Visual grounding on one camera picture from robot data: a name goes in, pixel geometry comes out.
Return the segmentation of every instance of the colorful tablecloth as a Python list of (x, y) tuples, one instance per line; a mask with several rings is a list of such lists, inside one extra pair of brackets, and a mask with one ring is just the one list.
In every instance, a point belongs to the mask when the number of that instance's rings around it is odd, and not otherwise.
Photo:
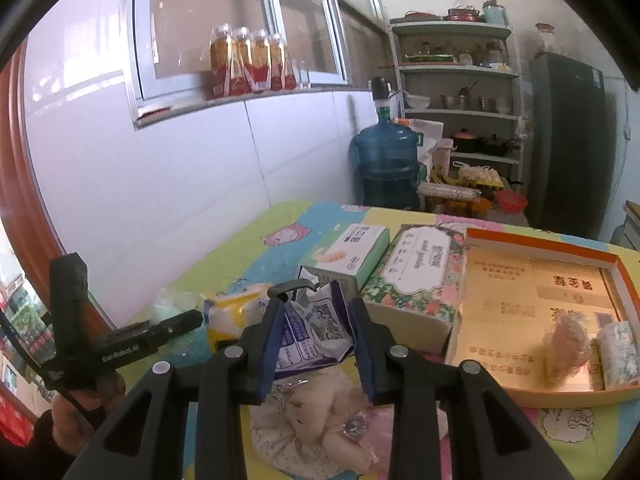
[[(367, 208), (334, 203), (283, 202), (271, 207), (254, 222), (194, 264), (170, 285), (178, 291), (214, 296), (239, 292), (252, 283), (279, 283), (295, 276), (300, 259), (325, 231), (338, 222), (362, 222), (386, 225), (393, 237), (403, 223), (476, 224), (483, 228), (515, 232), (552, 240), (562, 240), (622, 257), (625, 266), (640, 286), (640, 254), (636, 251), (532, 228), (494, 224), (428, 213)], [(132, 320), (148, 319), (151, 307), (145, 307)], [(159, 354), (122, 370), (129, 386), (159, 358), (176, 365), (204, 361), (209, 356), (204, 329), (193, 333), (188, 349), (163, 348)], [(524, 410), (540, 433), (551, 444), (577, 480), (599, 480), (608, 471), (640, 420), (640, 400), (612, 406), (581, 410)], [(196, 405), (190, 408), (184, 451), (185, 478), (193, 477), (194, 425)], [(279, 471), (265, 466), (253, 450), (249, 435), (248, 410), (242, 410), (244, 453), (248, 478), (285, 479)], [(340, 480), (354, 479), (345, 472)]]

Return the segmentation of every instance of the blue water jug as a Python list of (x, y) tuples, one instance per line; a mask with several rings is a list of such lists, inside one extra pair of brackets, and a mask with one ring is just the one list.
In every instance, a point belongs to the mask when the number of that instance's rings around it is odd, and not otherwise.
[(354, 137), (363, 204), (392, 209), (418, 207), (418, 134), (391, 121), (384, 78), (371, 80), (378, 123)]

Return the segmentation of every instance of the window sill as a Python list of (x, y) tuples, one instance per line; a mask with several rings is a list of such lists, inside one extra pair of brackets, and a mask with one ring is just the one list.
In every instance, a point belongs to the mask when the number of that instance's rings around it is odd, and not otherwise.
[(318, 88), (311, 88), (309, 90), (296, 89), (296, 90), (281, 90), (278, 92), (267, 91), (261, 94), (246, 94), (242, 96), (223, 97), (223, 98), (213, 99), (209, 101), (193, 102), (192, 104), (175, 105), (175, 107), (167, 106), (164, 108), (158, 108), (158, 110), (147, 112), (142, 117), (135, 120), (133, 122), (133, 127), (135, 130), (139, 130), (141, 128), (145, 128), (146, 126), (159, 123), (160, 121), (172, 119), (174, 117), (179, 117), (185, 114), (199, 112), (201, 110), (205, 110), (206, 108), (213, 108), (216, 106), (222, 106), (230, 103), (245, 102), (253, 99), (261, 99), (264, 97), (286, 96), (286, 95), (296, 95), (296, 94), (315, 94), (315, 93), (321, 93), (321, 92), (336, 92), (336, 91), (369, 92), (369, 90), (367, 89), (352, 88), (347, 85), (336, 85), (336, 86), (325, 85)]

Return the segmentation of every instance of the yellow snack package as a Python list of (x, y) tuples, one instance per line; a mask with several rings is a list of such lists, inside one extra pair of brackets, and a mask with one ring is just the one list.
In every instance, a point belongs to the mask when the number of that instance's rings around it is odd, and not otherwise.
[(267, 289), (270, 286), (257, 283), (237, 294), (204, 301), (207, 340), (213, 353), (217, 351), (219, 342), (238, 339), (245, 327), (261, 322), (264, 308), (257, 308), (257, 302), (269, 301)]

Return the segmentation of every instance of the refrigerator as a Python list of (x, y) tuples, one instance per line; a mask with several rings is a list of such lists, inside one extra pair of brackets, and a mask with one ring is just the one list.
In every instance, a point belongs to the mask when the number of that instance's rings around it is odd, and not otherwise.
[(595, 239), (616, 153), (602, 72), (552, 53), (529, 65), (534, 139), (527, 219), (538, 229)]

